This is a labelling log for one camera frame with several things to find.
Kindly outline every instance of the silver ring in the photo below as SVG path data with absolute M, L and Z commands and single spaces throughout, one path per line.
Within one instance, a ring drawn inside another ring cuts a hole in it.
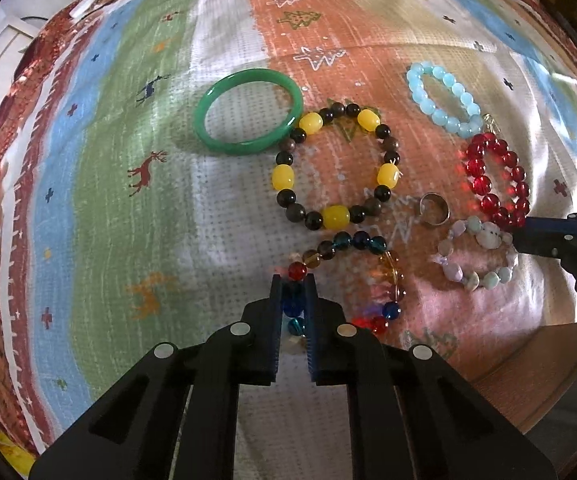
M 424 218 L 424 211 L 426 209 L 426 205 L 425 203 L 427 202 L 434 202 L 436 205 L 438 205 L 441 210 L 442 210 L 442 217 L 440 222 L 431 222 L 430 220 L 428 220 L 427 218 Z M 438 227 L 440 225 L 445 224 L 446 222 L 448 222 L 448 219 L 450 218 L 450 208 L 448 207 L 448 202 L 446 201 L 446 199 L 441 196 L 438 193 L 434 193 L 434 192 L 429 192 L 424 194 L 421 199 L 419 199 L 419 216 L 421 218 L 421 221 L 424 222 L 425 224 L 430 225 L 431 227 Z

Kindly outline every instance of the light blue beaded bracelet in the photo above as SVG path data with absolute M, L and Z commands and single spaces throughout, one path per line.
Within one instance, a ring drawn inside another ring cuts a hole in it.
M 432 99 L 428 98 L 428 93 L 424 89 L 421 77 L 425 74 L 433 75 L 440 80 L 447 88 L 450 88 L 455 97 L 459 97 L 462 108 L 469 116 L 468 122 L 461 122 L 457 117 L 450 117 L 444 110 L 437 108 Z M 419 109 L 425 115 L 430 116 L 437 126 L 444 126 L 449 134 L 458 134 L 463 139 L 469 139 L 481 132 L 484 124 L 481 118 L 481 109 L 473 100 L 461 83 L 458 83 L 455 76 L 447 72 L 440 65 L 433 65 L 430 61 L 413 63 L 411 69 L 406 73 L 409 82 L 409 89 L 412 92 L 412 100 L 419 105 Z

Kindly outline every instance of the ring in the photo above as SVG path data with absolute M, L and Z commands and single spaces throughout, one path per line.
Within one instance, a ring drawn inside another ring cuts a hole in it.
M 433 202 L 439 206 L 442 211 L 442 216 L 439 222 L 431 222 L 424 216 L 424 212 L 426 210 L 426 203 Z M 450 218 L 450 208 L 448 207 L 448 202 L 446 199 L 438 193 L 429 192 L 424 194 L 421 199 L 419 199 L 419 216 L 421 220 L 432 227 L 438 227 L 440 225 L 445 224 L 448 219 Z
M 223 142 L 222 140 L 217 140 L 209 136 L 204 123 L 211 104 L 213 104 L 220 95 L 236 86 L 258 81 L 279 85 L 290 94 L 293 100 L 293 107 L 284 121 L 265 136 L 258 137 L 257 139 L 244 140 L 243 142 Z M 207 145 L 209 150 L 227 153 L 228 155 L 252 155 L 253 153 L 262 152 L 286 137 L 295 121 L 297 121 L 297 118 L 302 115 L 302 111 L 302 91 L 300 91 L 297 83 L 289 78 L 289 76 L 276 70 L 269 70 L 268 68 L 249 68 L 248 70 L 242 70 L 241 72 L 236 72 L 220 79 L 202 95 L 193 116 L 193 129 L 200 140 Z

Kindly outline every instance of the beaded bracelet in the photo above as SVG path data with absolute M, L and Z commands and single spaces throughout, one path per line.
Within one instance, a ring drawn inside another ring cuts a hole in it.
M 466 173 L 473 177 L 471 188 L 473 193 L 481 196 L 479 201 L 481 211 L 486 213 L 500 229 L 522 227 L 526 223 L 526 215 L 530 211 L 530 202 L 528 201 L 530 188 L 525 182 L 526 171 L 518 166 L 517 153 L 509 151 L 508 143 L 497 138 L 492 132 L 493 129 L 497 130 L 495 121 L 488 114 L 484 116 L 484 119 L 489 131 L 473 136 L 466 149 L 467 160 L 464 165 Z M 508 202 L 506 207 L 501 206 L 499 197 L 491 193 L 492 182 L 485 174 L 486 165 L 483 156 L 488 149 L 499 157 L 499 160 L 510 173 L 510 178 L 515 182 L 513 194 L 516 200 Z
M 507 265 L 497 268 L 495 271 L 487 272 L 481 279 L 475 271 L 464 274 L 462 267 L 449 261 L 448 257 L 453 253 L 453 240 L 459 238 L 466 231 L 475 235 L 477 243 L 484 249 L 497 249 L 503 241 L 508 246 Z M 517 266 L 519 258 L 517 250 L 513 247 L 513 236 L 510 233 L 502 235 L 496 224 L 492 222 L 482 223 L 476 216 L 471 216 L 453 224 L 446 239 L 437 245 L 437 254 L 433 260 L 442 266 L 444 276 L 447 279 L 451 282 L 462 283 L 466 290 L 472 292 L 479 286 L 492 290 L 500 283 L 508 283 L 513 277 L 513 270 Z
M 383 165 L 377 173 L 377 183 L 379 184 L 373 193 L 373 197 L 367 198 L 363 205 L 354 205 L 347 208 L 343 205 L 332 205 L 319 211 L 306 212 L 300 203 L 297 203 L 297 195 L 293 191 L 295 173 L 293 168 L 293 152 L 297 144 L 302 144 L 307 136 L 316 134 L 324 124 L 331 123 L 334 118 L 348 117 L 357 120 L 360 126 L 382 139 L 382 149 L 385 151 Z M 378 216 L 382 211 L 382 202 L 387 202 L 391 197 L 391 189 L 399 181 L 399 141 L 391 137 L 391 129 L 381 123 L 380 118 L 372 110 L 351 103 L 333 103 L 330 108 L 322 108 L 319 112 L 310 112 L 299 121 L 299 127 L 293 128 L 289 136 L 280 142 L 280 152 L 275 158 L 277 166 L 273 170 L 273 188 L 279 191 L 278 204 L 286 209 L 286 218 L 297 223 L 303 221 L 307 229 L 317 231 L 325 229 L 341 230 L 349 222 L 361 224 L 366 216 Z
M 428 98 L 428 93 L 424 89 L 424 83 L 421 77 L 425 74 L 432 74 L 435 79 L 444 83 L 444 86 L 450 88 L 453 95 L 459 98 L 462 108 L 466 110 L 469 116 L 468 122 L 461 122 L 457 117 L 449 116 L 437 105 L 432 99 Z M 443 126 L 449 134 L 459 134 L 460 137 L 467 139 L 473 134 L 481 132 L 483 120 L 481 118 L 481 108 L 473 100 L 473 95 L 468 93 L 464 86 L 457 82 L 455 76 L 440 65 L 434 65 L 430 61 L 413 63 L 410 70 L 406 73 L 406 79 L 409 82 L 409 89 L 412 92 L 412 100 L 419 105 L 419 109 L 425 115 L 430 116 L 437 126 Z
M 353 236 L 345 231 L 341 231 L 332 240 L 324 240 L 316 250 L 308 250 L 302 255 L 302 261 L 296 261 L 288 266 L 288 277 L 293 286 L 302 282 L 308 273 L 308 269 L 319 267 L 322 260 L 332 260 L 338 251 L 348 250 L 354 247 L 364 251 L 368 249 L 371 253 L 380 256 L 380 262 L 385 265 L 384 275 L 390 282 L 389 297 L 382 306 L 382 316 L 367 318 L 356 318 L 351 321 L 362 328 L 369 328 L 377 335 L 382 334 L 388 328 L 389 323 L 394 321 L 401 314 L 399 302 L 406 296 L 403 287 L 403 274 L 399 271 L 397 264 L 399 258 L 388 250 L 386 240 L 382 236 L 370 237 L 366 231 L 357 231 Z M 284 314 L 292 319 L 288 322 L 288 330 L 292 335 L 303 335 L 303 319 L 300 317 L 303 311 L 303 302 L 299 299 L 299 293 L 295 289 L 288 287 L 287 301 L 283 304 Z

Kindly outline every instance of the green jade bangle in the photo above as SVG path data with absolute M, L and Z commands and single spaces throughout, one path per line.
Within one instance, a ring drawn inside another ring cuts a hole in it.
M 213 104 L 220 95 L 236 86 L 258 81 L 279 85 L 286 89 L 290 94 L 291 99 L 293 100 L 293 107 L 289 111 L 283 123 L 263 137 L 245 140 L 243 142 L 223 142 L 222 140 L 217 140 L 209 136 L 206 132 L 204 122 L 206 121 L 206 114 L 208 113 L 211 104 Z M 198 107 L 195 109 L 193 129 L 200 140 L 207 145 L 209 150 L 227 153 L 228 155 L 252 155 L 266 150 L 269 146 L 280 142 L 281 139 L 286 137 L 293 124 L 302 115 L 302 111 L 302 91 L 300 91 L 299 86 L 297 86 L 295 81 L 276 70 L 269 70 L 268 68 L 250 68 L 248 70 L 242 70 L 241 72 L 228 75 L 225 78 L 220 79 L 208 89 L 200 99 Z

